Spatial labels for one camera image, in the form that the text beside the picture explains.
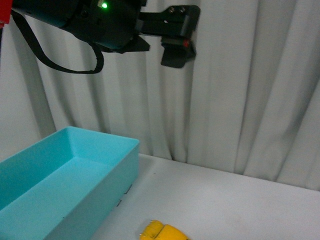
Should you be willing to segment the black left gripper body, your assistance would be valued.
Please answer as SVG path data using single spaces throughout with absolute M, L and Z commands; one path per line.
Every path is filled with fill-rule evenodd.
M 173 5 L 143 12 L 145 0 L 14 0 L 12 9 L 95 43 L 104 52 L 147 52 L 142 35 L 190 40 L 201 9 Z

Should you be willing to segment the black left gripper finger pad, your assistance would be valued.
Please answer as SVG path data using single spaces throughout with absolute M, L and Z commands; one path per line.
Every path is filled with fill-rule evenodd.
M 192 40 L 188 38 L 161 38 L 164 52 L 161 65 L 170 68 L 183 68 L 186 63 L 196 58 L 196 49 Z

